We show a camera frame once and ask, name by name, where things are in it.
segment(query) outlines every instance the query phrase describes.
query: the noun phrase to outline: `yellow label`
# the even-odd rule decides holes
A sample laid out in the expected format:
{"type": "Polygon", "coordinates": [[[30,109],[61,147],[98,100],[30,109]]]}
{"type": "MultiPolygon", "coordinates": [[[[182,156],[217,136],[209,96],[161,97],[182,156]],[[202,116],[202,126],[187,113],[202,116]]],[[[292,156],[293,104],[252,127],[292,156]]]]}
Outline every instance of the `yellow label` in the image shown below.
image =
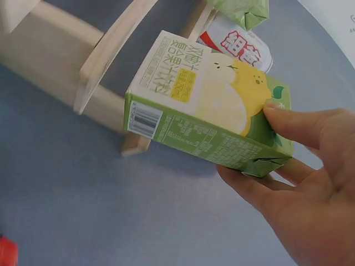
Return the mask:
{"type": "Polygon", "coordinates": [[[187,69],[180,69],[171,92],[171,98],[182,103],[190,101],[196,81],[196,73],[187,69]]]}

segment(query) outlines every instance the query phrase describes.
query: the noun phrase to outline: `cartoon character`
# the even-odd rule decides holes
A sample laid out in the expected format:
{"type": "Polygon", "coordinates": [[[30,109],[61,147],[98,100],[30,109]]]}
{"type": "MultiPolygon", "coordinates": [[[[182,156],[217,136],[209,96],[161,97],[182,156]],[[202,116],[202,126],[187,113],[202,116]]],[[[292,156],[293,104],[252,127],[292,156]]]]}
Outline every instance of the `cartoon character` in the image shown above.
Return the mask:
{"type": "Polygon", "coordinates": [[[271,98],[263,72],[220,53],[211,54],[202,87],[196,116],[242,136],[271,98]]]}
{"type": "Polygon", "coordinates": [[[237,76],[233,63],[234,59],[223,54],[211,54],[195,115],[237,134],[245,134],[247,111],[240,95],[231,86],[237,76]]]}

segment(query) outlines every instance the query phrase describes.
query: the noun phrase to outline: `nutrition label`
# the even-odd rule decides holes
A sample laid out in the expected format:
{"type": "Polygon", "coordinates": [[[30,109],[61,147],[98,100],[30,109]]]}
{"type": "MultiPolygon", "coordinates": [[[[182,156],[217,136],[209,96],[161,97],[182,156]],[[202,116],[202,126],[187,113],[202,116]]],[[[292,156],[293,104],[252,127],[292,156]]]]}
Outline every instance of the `nutrition label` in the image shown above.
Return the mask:
{"type": "Polygon", "coordinates": [[[167,115],[157,141],[189,154],[229,167],[240,167],[257,156],[261,147],[236,136],[197,124],[180,116],[167,115]]]}

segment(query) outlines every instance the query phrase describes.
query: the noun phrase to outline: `hand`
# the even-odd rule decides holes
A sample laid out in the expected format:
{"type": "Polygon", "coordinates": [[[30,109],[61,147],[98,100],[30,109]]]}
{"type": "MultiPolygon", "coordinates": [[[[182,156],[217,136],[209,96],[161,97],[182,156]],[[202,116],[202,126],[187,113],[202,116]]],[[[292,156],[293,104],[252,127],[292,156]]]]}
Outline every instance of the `hand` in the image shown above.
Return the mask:
{"type": "Polygon", "coordinates": [[[355,114],[266,105],[273,129],[309,147],[324,167],[291,159],[276,172],[294,186],[218,166],[224,181],[262,213],[299,265],[355,265],[355,114]]]}

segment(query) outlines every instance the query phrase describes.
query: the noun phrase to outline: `barcode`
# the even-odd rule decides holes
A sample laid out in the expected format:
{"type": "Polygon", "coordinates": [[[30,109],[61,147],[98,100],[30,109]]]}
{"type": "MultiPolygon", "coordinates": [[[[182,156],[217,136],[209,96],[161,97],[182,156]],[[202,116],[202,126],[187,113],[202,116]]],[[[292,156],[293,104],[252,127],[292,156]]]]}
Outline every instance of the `barcode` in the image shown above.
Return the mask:
{"type": "Polygon", "coordinates": [[[152,139],[162,114],[163,112],[156,108],[132,101],[128,130],[152,139]]]}

